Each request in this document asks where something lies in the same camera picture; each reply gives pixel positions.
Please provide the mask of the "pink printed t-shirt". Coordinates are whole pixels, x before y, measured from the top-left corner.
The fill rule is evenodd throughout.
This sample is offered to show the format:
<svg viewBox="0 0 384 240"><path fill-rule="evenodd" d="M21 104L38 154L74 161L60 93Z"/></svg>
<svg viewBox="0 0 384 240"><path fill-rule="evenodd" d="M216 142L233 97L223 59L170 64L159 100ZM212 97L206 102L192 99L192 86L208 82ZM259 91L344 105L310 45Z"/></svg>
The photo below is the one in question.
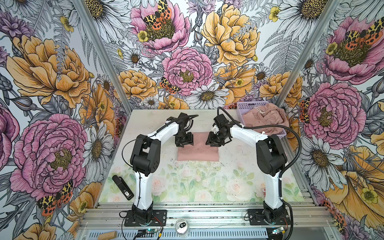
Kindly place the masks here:
<svg viewBox="0 0 384 240"><path fill-rule="evenodd" d="M193 133L194 145L178 149L177 161L218 162L219 148L206 145L209 132Z"/></svg>

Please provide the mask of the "lavender plastic laundry basket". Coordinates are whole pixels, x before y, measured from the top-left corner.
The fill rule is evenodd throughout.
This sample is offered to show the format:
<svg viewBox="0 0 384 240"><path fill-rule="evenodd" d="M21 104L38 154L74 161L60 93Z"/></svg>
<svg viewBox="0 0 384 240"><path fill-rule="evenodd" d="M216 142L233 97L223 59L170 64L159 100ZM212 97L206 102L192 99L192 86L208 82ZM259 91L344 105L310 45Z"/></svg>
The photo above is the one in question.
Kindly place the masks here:
<svg viewBox="0 0 384 240"><path fill-rule="evenodd" d="M268 101L237 102L237 115L239 117L240 122L242 123L243 121L242 114L246 113L253 106L261 106L267 103L270 103L270 102Z"/></svg>

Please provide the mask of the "pink garment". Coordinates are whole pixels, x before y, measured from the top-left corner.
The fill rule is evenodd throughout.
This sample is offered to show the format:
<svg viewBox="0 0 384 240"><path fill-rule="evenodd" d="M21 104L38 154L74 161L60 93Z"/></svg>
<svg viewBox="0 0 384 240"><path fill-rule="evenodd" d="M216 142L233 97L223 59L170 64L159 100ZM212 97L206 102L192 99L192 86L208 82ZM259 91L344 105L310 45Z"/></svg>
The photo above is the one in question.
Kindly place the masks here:
<svg viewBox="0 0 384 240"><path fill-rule="evenodd" d="M266 125L281 125L289 127L289 120L285 111L272 103L261 106L253 106L246 113L242 114L243 125L246 127L259 127L256 132L266 135L278 135L284 129L279 127L266 127Z"/></svg>

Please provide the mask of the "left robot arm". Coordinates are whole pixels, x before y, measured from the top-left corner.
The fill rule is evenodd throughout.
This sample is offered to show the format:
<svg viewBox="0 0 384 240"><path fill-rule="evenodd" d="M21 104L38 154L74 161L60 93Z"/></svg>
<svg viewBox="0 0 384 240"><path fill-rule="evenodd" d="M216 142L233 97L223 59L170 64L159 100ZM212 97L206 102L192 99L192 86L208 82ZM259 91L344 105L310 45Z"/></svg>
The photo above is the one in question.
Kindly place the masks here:
<svg viewBox="0 0 384 240"><path fill-rule="evenodd" d="M169 117L156 131L148 135L138 135L135 139L130 165L136 176L137 195L132 213L140 224L148 225L154 216L151 183L153 173L160 165L162 144L175 137L178 148L193 145L194 136L190 129L197 116L181 113L177 118Z"/></svg>

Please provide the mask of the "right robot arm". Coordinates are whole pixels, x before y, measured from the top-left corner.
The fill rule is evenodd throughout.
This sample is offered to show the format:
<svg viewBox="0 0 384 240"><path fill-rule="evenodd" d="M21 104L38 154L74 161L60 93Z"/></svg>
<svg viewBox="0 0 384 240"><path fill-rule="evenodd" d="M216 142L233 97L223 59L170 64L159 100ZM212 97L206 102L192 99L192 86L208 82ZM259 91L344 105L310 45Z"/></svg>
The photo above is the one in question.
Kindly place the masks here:
<svg viewBox="0 0 384 240"><path fill-rule="evenodd" d="M222 147L233 138L256 148L257 165L265 178L264 221L273 224L284 216L286 211L282 197L281 175L288 159L281 140L277 135L268 136L236 120L229 121L223 114L217 115L206 145Z"/></svg>

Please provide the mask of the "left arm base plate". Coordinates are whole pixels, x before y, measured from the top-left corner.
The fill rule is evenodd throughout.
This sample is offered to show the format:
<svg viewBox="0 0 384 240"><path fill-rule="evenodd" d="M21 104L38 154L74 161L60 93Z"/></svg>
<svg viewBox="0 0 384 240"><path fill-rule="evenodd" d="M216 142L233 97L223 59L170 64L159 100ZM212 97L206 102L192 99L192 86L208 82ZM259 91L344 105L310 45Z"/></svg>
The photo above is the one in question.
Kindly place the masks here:
<svg viewBox="0 0 384 240"><path fill-rule="evenodd" d="M167 210L128 211L124 227L164 227L167 222Z"/></svg>

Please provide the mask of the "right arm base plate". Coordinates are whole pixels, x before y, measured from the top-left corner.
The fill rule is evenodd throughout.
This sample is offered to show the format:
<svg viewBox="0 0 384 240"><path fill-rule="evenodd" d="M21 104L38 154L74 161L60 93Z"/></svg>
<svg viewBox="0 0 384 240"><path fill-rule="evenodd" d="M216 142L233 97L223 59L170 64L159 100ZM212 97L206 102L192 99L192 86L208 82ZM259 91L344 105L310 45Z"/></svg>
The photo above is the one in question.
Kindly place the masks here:
<svg viewBox="0 0 384 240"><path fill-rule="evenodd" d="M248 209L244 215L244 220L248 221L251 226L289 226L291 224L291 217L287 210L284 210L283 213L272 222L268 222L265 219L263 209Z"/></svg>

